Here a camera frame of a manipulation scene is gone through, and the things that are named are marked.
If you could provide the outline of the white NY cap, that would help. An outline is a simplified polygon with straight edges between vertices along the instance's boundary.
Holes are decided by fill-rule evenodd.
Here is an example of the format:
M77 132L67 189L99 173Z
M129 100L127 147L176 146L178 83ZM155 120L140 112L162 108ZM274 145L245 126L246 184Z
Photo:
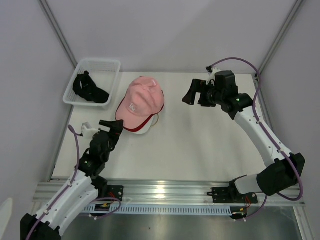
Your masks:
M149 131L154 122L154 116L150 118L150 120L138 131L133 132L136 135L143 135Z

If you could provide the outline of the red cap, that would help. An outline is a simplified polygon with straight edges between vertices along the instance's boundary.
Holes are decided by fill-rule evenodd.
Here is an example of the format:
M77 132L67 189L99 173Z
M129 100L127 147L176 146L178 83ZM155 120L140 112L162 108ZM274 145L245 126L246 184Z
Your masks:
M134 104L120 104L115 112L115 119L123 120L123 128L129 132L137 133L147 126L153 117L159 114L165 105L152 110L150 107Z

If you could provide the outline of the pink cap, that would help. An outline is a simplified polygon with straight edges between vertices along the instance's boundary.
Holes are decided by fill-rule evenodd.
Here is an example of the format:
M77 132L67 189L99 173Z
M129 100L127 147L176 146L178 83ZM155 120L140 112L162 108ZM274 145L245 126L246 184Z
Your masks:
M150 107L155 110L165 104L165 96L155 78L140 76L128 86L120 104Z

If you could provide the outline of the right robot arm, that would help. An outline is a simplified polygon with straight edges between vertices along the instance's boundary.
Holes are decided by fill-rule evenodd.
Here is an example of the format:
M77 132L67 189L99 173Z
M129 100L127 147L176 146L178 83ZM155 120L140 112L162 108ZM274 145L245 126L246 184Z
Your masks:
M239 93L235 74L218 71L211 80L193 79L182 102L194 105L196 94L202 107L220 106L248 135L258 150L265 169L254 175L238 177L229 182L228 197L241 201L248 193L280 195L283 190L301 183L305 158L286 147L263 121L253 99Z

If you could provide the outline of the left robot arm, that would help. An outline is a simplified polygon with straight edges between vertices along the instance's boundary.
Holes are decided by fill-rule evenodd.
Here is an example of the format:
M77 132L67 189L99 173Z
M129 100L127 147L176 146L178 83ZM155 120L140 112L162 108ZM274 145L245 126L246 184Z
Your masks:
M83 154L78 150L74 171L61 189L35 214L26 214L20 221L20 238L22 240L60 240L73 220L94 202L107 206L122 204L123 191L112 191L108 181L101 177L109 161L110 154L124 129L124 121L100 120L100 126L109 130L87 128L82 126L82 132L76 133L74 128L68 128L75 138L78 149L79 137L91 137L89 147Z

